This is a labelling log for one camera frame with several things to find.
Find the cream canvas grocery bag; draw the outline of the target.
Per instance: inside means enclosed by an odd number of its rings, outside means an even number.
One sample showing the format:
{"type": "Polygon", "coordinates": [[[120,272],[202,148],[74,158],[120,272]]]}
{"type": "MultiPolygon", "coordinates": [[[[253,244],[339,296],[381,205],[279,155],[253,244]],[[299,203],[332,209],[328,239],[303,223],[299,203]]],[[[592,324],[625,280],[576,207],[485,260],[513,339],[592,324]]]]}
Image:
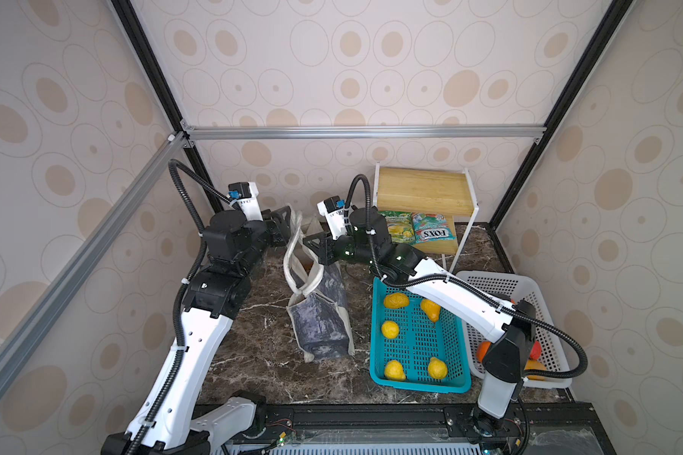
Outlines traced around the cream canvas grocery bag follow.
{"type": "Polygon", "coordinates": [[[355,345],[349,300],[340,266],[321,265],[302,245],[303,217],[293,212],[291,237],[283,259],[292,295],[286,306],[297,345],[306,362],[353,356],[355,345]],[[309,273],[302,266],[313,262],[309,273]]]}

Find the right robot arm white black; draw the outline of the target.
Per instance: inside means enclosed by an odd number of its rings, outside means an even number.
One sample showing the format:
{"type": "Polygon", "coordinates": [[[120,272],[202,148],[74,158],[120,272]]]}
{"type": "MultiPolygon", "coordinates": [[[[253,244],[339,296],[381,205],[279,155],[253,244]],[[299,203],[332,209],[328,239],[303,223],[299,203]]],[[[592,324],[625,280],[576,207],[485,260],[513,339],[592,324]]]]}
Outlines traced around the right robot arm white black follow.
{"type": "Polygon", "coordinates": [[[534,346],[534,313],[460,280],[423,252],[391,241],[376,208],[347,210],[338,197],[318,205],[330,231],[304,240],[321,265],[339,261],[364,264],[387,286],[407,289],[438,304],[472,326],[491,343],[484,356],[486,370],[477,407],[501,419],[523,387],[534,346]]]}

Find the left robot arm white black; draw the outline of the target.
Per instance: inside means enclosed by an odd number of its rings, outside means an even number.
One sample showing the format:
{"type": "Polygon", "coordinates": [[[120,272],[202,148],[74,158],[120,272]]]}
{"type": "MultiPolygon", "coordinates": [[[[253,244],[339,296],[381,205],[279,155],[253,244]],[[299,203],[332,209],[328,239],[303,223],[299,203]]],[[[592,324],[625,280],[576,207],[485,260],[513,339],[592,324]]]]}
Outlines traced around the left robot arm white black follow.
{"type": "Polygon", "coordinates": [[[264,430],[262,396],[239,392],[194,417],[203,382],[222,340],[252,290],[271,246],[291,237],[290,207],[250,220],[241,210],[216,213],[201,233],[199,262],[173,308],[176,338],[161,372],[127,430],[109,435],[104,454],[221,454],[236,434],[264,430]]]}

